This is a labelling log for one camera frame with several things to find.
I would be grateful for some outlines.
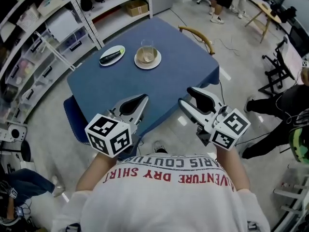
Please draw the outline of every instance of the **wooden stool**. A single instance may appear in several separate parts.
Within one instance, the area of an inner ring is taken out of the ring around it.
[[[253,18],[245,25],[245,27],[248,26],[251,22],[254,21],[255,24],[259,27],[259,29],[263,31],[262,39],[261,39],[261,42],[260,42],[260,43],[262,43],[262,41],[263,41],[263,39],[264,39],[264,36],[265,36],[265,34],[266,34],[267,30],[268,30],[268,26],[269,26],[271,20],[274,20],[274,21],[277,22],[277,23],[281,23],[281,20],[280,20],[279,16],[276,15],[275,17],[273,17],[273,16],[270,14],[271,9],[268,8],[268,7],[266,6],[266,4],[264,4],[264,3],[258,3],[257,6],[259,6],[259,8],[260,8],[261,11],[260,11],[255,17],[253,17]],[[267,23],[266,23],[266,25],[264,25],[261,21],[259,21],[259,20],[256,19],[262,12],[264,12],[264,13],[267,15]]]

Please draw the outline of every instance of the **saucer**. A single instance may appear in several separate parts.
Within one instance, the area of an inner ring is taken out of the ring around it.
[[[134,62],[136,64],[136,66],[143,69],[143,70],[151,70],[151,69],[157,67],[161,63],[161,60],[162,60],[162,57],[161,57],[161,53],[159,51],[158,51],[158,56],[154,59],[154,61],[152,61],[151,63],[148,63],[148,64],[140,62],[138,60],[136,54],[134,56]]]

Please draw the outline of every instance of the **blue tablecloth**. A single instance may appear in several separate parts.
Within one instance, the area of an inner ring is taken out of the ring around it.
[[[143,39],[152,39],[162,61],[152,70],[141,70],[134,63]],[[108,48],[123,45],[120,61],[102,67],[99,58]],[[146,20],[121,34],[90,56],[68,77],[71,91],[88,122],[96,114],[111,109],[121,99],[147,94],[149,109],[139,124],[143,136],[161,124],[178,107],[178,98],[188,87],[218,84],[219,64],[203,48],[159,18]]]

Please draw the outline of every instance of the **white plate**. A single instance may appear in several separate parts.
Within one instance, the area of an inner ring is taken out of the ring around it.
[[[109,62],[109,63],[107,63],[107,64],[101,64],[100,61],[99,61],[100,65],[102,65],[102,66],[109,66],[109,65],[112,65],[112,64],[114,64],[115,62],[117,62],[119,59],[121,59],[122,56],[123,56],[123,55],[125,54],[125,52],[126,52],[125,47],[122,46],[122,45],[115,45],[115,46],[111,47],[110,49],[106,50],[106,51],[102,54],[102,56],[100,57],[100,59],[103,58],[103,57],[105,57],[105,56],[107,56],[107,55],[109,55],[109,54],[112,54],[112,53],[114,53],[114,52],[118,52],[118,51],[120,51],[121,49],[124,49],[123,54],[119,55],[119,56],[116,57],[113,61],[111,61],[111,62]]]
[[[162,57],[161,57],[161,53],[159,51],[158,51],[158,56],[156,56],[155,60],[152,61],[149,64],[145,64],[145,63],[139,62],[139,60],[137,59],[136,54],[134,56],[134,62],[136,64],[136,66],[141,68],[141,69],[143,69],[143,70],[151,70],[151,69],[157,67],[159,65],[159,63],[161,63],[161,60],[162,60]]]

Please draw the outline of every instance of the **glass cup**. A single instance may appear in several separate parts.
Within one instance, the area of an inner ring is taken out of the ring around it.
[[[143,40],[141,42],[141,48],[143,50],[143,56],[144,56],[145,62],[152,62],[155,58],[154,42],[151,40]]]

